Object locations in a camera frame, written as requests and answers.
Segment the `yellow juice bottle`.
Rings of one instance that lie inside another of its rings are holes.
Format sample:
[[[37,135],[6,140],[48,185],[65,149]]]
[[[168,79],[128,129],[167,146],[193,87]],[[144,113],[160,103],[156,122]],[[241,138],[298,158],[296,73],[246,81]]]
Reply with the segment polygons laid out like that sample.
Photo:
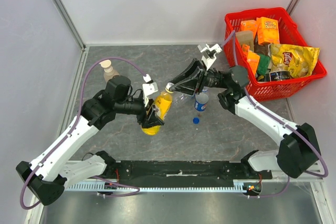
[[[166,90],[162,91],[154,101],[154,104],[158,107],[157,115],[164,121],[167,112],[169,111],[171,104],[173,102],[173,93],[168,93]],[[156,135],[161,126],[151,127],[149,129],[143,129],[142,131],[150,136]]]

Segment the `white juice bottle cap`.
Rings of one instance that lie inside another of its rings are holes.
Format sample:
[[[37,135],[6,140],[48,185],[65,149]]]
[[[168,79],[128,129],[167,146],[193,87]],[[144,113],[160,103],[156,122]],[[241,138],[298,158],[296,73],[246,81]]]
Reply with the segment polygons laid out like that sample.
[[[168,82],[167,85],[166,85],[166,87],[165,87],[165,90],[166,90],[168,93],[173,93],[173,92],[174,92],[174,90],[172,89],[173,86],[174,86],[173,83]]]

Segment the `crushed clear water bottle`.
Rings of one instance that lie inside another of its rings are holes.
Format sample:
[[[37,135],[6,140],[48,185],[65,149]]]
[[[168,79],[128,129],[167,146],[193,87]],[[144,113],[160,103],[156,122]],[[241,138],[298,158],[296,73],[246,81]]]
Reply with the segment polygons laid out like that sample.
[[[191,102],[194,99],[193,95],[183,94],[179,92],[173,93],[173,102],[174,106],[182,106],[186,103]]]

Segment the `clear blue label bottle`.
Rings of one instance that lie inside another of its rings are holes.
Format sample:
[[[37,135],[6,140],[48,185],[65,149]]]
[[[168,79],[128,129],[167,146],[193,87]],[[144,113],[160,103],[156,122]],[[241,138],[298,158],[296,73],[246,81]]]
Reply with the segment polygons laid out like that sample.
[[[195,95],[195,109],[199,112],[203,112],[206,109],[209,101],[209,88],[204,87],[202,91]]]

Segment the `blue bottle cap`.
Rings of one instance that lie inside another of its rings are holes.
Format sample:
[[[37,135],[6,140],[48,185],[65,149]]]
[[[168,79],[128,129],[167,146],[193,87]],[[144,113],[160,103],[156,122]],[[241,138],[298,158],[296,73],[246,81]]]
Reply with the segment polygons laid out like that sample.
[[[199,118],[193,118],[193,123],[194,124],[199,124],[200,122],[200,119]]]

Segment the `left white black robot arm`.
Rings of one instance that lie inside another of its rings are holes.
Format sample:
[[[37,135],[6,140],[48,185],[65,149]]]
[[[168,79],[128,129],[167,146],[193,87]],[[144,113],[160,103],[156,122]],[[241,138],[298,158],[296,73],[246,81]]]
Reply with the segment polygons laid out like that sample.
[[[21,161],[16,166],[24,182],[22,191],[28,188],[39,203],[48,206],[65,189],[84,179],[98,175],[112,177],[116,171],[115,160],[105,151],[76,165],[66,164],[79,147],[113,121],[117,114],[135,115],[137,123],[144,129],[163,125],[163,120],[152,109],[153,99],[148,98],[157,91],[157,84],[150,80],[134,98],[129,78],[115,76],[110,79],[93,98],[81,102],[78,114],[68,128],[42,154],[31,162]]]

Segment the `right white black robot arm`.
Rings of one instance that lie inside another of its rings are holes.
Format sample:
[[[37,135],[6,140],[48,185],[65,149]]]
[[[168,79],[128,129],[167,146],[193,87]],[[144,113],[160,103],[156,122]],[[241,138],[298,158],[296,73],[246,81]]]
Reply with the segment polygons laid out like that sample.
[[[247,69],[242,66],[218,71],[193,59],[166,88],[186,95],[199,94],[203,88],[221,88],[217,97],[222,108],[249,121],[277,144],[275,150],[253,151],[246,156],[247,162],[240,166],[245,178],[254,178],[262,170],[280,170],[291,178],[312,174],[310,167],[321,158],[314,128],[286,120],[264,107],[247,93],[248,84]]]

